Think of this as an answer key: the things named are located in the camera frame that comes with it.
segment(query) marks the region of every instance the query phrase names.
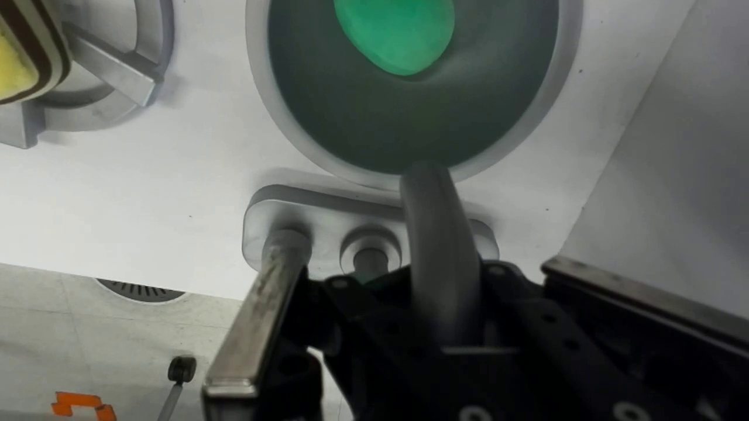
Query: yellow object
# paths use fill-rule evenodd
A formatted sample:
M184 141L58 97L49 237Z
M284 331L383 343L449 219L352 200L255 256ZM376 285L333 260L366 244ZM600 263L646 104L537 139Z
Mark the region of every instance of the yellow object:
M0 31L0 101L34 90L37 78L23 52Z

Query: white panel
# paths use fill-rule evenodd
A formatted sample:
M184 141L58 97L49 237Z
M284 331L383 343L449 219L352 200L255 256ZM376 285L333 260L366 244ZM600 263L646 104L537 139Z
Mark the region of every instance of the white panel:
M564 252L749 319L749 2L697 2Z

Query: gray bar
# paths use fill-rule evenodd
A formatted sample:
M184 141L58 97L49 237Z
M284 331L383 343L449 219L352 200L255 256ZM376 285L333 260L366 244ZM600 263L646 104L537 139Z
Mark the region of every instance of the gray bar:
M206 376L206 395L257 397L257 374L284 323L289 301L310 263L311 240L301 232L275 232L266 246L262 272L221 346Z
M480 256L449 171L415 166L403 178L415 307L442 346L480 341Z

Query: metal bracket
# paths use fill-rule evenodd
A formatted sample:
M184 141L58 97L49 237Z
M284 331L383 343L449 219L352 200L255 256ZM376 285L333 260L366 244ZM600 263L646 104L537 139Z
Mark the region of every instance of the metal bracket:
M405 210L392 204L370 204L321 193L307 193L284 184L261 190L243 215L243 258L254 269L262 269L262 247L271 232L304 232L311 246L310 276L325 278L344 274L346 246L357 232L386 232L400 252L400 266L412 263L408 247ZM470 219L470 232L483 260L497 260L495 232Z
M96 36L63 25L74 58L104 86L49 91L34 104L0 107L0 142L34 148L42 132L109 129L149 107L173 53L173 0L136 0L138 42L123 53Z

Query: white surface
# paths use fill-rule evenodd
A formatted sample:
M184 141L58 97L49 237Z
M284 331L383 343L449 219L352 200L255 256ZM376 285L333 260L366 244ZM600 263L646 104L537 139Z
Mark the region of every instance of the white surface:
M591 0L571 80L510 156L461 183L531 276L563 247L693 0ZM125 126L0 149L0 263L241 298L241 218L270 183L318 178L254 86L241 0L184 0L156 107Z
M749 319L749 4L697 2L564 252Z
M68 391L98 395L123 421L156 421L171 388L170 361L190 354L198 376L173 421L205 421L199 388L240 305L198 295L138 305L92 278L0 264L0 419L53 421L57 391ZM352 421L329 373L323 410ZM74 419L96 417L81 410Z

